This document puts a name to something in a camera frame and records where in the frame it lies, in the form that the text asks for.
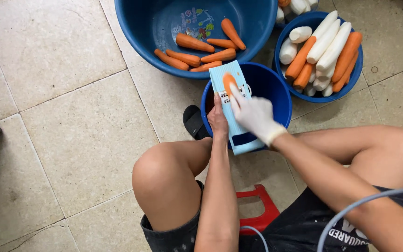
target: white glove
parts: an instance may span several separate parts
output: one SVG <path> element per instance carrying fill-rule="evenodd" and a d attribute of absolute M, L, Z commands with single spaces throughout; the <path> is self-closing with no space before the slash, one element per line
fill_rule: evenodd
<path fill-rule="evenodd" d="M 280 123 L 273 120 L 273 105 L 271 101 L 261 97 L 245 99 L 236 85 L 230 84 L 232 97 L 231 107 L 236 121 L 257 136 L 267 146 L 275 138 L 287 132 Z"/>

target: orange carrot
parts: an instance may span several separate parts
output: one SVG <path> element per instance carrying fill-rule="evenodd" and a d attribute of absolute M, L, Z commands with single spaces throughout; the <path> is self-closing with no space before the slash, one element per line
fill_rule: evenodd
<path fill-rule="evenodd" d="M 215 51 L 212 45 L 183 33 L 178 33 L 176 35 L 176 44 L 182 47 L 192 48 L 209 53 L 213 53 Z"/>
<path fill-rule="evenodd" d="M 172 50 L 167 49 L 166 54 L 174 59 L 181 60 L 182 62 L 188 64 L 189 66 L 198 67 L 202 63 L 200 57 L 182 53 L 182 52 L 174 52 Z"/>
<path fill-rule="evenodd" d="M 291 0 L 278 0 L 278 5 L 281 7 L 285 7 L 287 5 L 289 5 L 291 2 Z"/>
<path fill-rule="evenodd" d="M 222 62 L 220 60 L 214 61 L 214 62 L 211 62 L 208 64 L 201 65 L 196 68 L 192 68 L 191 70 L 189 70 L 189 72 L 207 72 L 207 71 L 209 71 L 209 69 L 211 67 L 216 67 L 216 66 L 221 66 L 221 65 L 222 65 Z"/>
<path fill-rule="evenodd" d="M 218 61 L 218 60 L 227 61 L 227 60 L 232 60 L 235 57 L 236 57 L 236 51 L 232 48 L 228 48 L 223 51 L 216 52 L 216 53 L 213 53 L 208 56 L 204 56 L 203 58 L 201 58 L 201 61 L 203 63 L 209 63 L 209 62 Z"/>
<path fill-rule="evenodd" d="M 234 42 L 232 42 L 229 39 L 208 38 L 206 40 L 206 42 L 216 45 L 216 46 L 224 47 L 224 48 L 232 48 L 232 49 L 236 49 L 236 50 L 239 49 L 239 47 L 236 46 L 236 44 L 234 44 Z"/>
<path fill-rule="evenodd" d="M 224 18 L 221 22 L 223 32 L 238 46 L 240 49 L 245 50 L 247 47 L 239 38 L 239 35 L 236 32 L 236 29 L 232 25 L 231 20 Z"/>
<path fill-rule="evenodd" d="M 292 61 L 290 66 L 288 66 L 286 75 L 285 77 L 291 78 L 291 79 L 296 79 L 303 69 L 306 59 L 307 59 L 307 54 L 309 54 L 310 49 L 312 48 L 313 44 L 316 42 L 316 37 L 312 36 L 310 37 L 303 45 L 301 50 L 298 52 L 296 55 L 295 59 Z"/>
<path fill-rule="evenodd" d="M 339 58 L 337 59 L 337 65 L 335 65 L 335 71 L 332 76 L 332 82 L 338 82 L 346 71 L 347 67 L 351 63 L 352 57 L 358 50 L 362 43 L 362 34 L 358 31 L 351 32 L 346 40 L 346 44 L 341 51 Z"/>
<path fill-rule="evenodd" d="M 313 65 L 314 64 L 310 64 L 308 62 L 304 64 L 303 69 L 299 73 L 296 80 L 293 82 L 293 88 L 303 89 L 307 86 L 307 83 L 310 79 L 310 74 L 312 73 Z"/>
<path fill-rule="evenodd" d="M 351 60 L 351 63 L 349 64 L 349 66 L 347 67 L 346 71 L 344 72 L 343 76 L 339 79 L 338 82 L 334 83 L 333 87 L 332 87 L 332 91 L 333 92 L 338 92 L 340 91 L 343 86 L 344 83 L 346 82 L 346 80 L 348 79 L 348 77 L 351 77 L 351 72 L 354 69 L 355 66 L 355 62 L 357 61 L 357 57 L 359 55 L 359 51 L 356 51 L 354 53 L 354 57 Z"/>
<path fill-rule="evenodd" d="M 225 88 L 225 91 L 227 92 L 227 96 L 231 97 L 231 88 L 230 88 L 230 83 L 233 83 L 238 89 L 239 87 L 237 86 L 236 79 L 232 76 L 231 73 L 226 72 L 223 75 L 223 87 Z"/>
<path fill-rule="evenodd" d="M 168 64 L 169 66 L 173 66 L 180 70 L 187 71 L 189 66 L 182 62 L 181 60 L 174 59 L 172 57 L 167 56 L 165 53 L 160 51 L 159 49 L 155 49 L 155 55 L 158 56 L 164 63 Z"/>

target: person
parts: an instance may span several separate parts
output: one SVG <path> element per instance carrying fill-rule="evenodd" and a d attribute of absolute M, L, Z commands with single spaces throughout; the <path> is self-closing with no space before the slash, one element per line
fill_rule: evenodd
<path fill-rule="evenodd" d="M 231 87 L 238 123 L 292 163 L 307 188 L 262 232 L 274 252 L 316 251 L 326 224 L 351 203 L 403 188 L 403 129 L 359 126 L 288 134 L 271 102 L 245 100 Z M 239 235 L 239 215 L 218 94 L 208 114 L 213 138 L 160 143 L 136 162 L 132 185 L 153 252 L 264 251 L 257 235 Z M 195 177 L 210 163 L 205 185 Z M 362 204 L 335 223 L 324 251 L 403 252 L 403 194 Z"/>

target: hand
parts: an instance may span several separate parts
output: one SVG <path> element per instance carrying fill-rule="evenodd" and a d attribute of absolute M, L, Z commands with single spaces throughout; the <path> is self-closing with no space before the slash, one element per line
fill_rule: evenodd
<path fill-rule="evenodd" d="M 222 110 L 222 100 L 218 93 L 214 94 L 214 107 L 208 114 L 208 122 L 211 125 L 214 137 L 228 137 L 228 121 Z"/>
<path fill-rule="evenodd" d="M 231 107 L 236 121 L 267 146 L 270 146 L 275 138 L 287 132 L 284 126 L 273 120 L 271 101 L 255 96 L 247 100 L 242 97 L 236 85 L 230 85 L 230 88 Z"/>

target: tile floor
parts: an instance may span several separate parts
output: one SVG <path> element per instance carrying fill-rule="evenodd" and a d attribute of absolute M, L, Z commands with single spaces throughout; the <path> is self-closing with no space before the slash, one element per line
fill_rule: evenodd
<path fill-rule="evenodd" d="M 403 127 L 403 0 L 321 0 L 319 9 L 363 32 L 365 63 L 341 100 L 293 98 L 290 132 Z M 254 61 L 271 64 L 277 37 Z M 205 83 L 145 62 L 113 0 L 0 0 L 0 252 L 149 251 L 132 166 L 158 142 L 191 139 L 181 115 Z M 238 191 L 264 184 L 280 210 L 305 187 L 277 153 L 231 164 Z"/>

